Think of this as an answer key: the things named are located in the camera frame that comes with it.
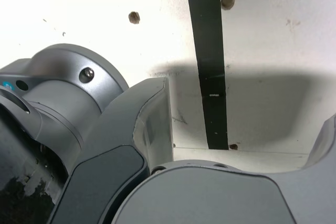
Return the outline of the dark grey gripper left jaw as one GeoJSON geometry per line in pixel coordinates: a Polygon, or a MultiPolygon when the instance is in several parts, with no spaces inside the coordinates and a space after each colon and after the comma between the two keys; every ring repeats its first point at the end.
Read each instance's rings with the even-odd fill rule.
{"type": "Polygon", "coordinates": [[[98,118],[50,223],[111,223],[129,193],[173,160],[169,80],[146,79],[98,118]]]}

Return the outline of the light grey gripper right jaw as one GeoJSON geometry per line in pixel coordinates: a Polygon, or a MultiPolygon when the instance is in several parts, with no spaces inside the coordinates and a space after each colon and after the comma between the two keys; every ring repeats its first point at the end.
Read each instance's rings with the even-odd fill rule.
{"type": "Polygon", "coordinates": [[[172,166],[138,185],[113,223],[335,223],[335,117],[298,170],[172,166]]]}

